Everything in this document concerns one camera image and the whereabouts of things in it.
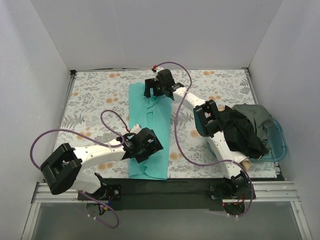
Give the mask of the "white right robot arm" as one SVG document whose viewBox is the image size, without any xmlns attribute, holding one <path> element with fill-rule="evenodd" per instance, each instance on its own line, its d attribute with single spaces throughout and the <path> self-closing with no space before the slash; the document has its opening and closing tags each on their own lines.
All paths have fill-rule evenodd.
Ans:
<svg viewBox="0 0 320 240">
<path fill-rule="evenodd" d="M 204 100 L 197 97 L 181 83 L 175 82 L 169 69 L 154 66 L 152 68 L 154 77 L 146 79 L 144 96 L 161 97 L 166 96 L 172 101 L 178 103 L 174 118 L 174 137 L 176 145 L 181 150 L 178 140 L 177 120 L 182 107 L 193 112 L 194 124 L 198 134 L 206 140 L 213 150 L 217 161 L 213 163 L 200 164 L 192 160 L 189 162 L 196 166 L 214 166 L 221 165 L 223 177 L 233 181 L 245 176 L 245 170 L 241 165 L 241 159 L 236 158 L 235 153 L 230 150 L 223 132 L 221 116 L 217 104 L 214 100 Z"/>
</svg>

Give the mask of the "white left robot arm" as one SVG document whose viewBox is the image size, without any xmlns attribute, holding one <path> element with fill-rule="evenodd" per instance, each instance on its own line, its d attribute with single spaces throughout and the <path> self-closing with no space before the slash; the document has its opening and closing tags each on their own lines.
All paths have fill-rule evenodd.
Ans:
<svg viewBox="0 0 320 240">
<path fill-rule="evenodd" d="M 40 171 L 53 195 L 70 189 L 84 191 L 95 200 L 106 196 L 106 183 L 98 173 L 86 169 L 108 162 L 135 159 L 138 163 L 163 150 L 155 132 L 135 125 L 131 131 L 103 144 L 72 147 L 61 144 L 40 166 Z"/>
</svg>

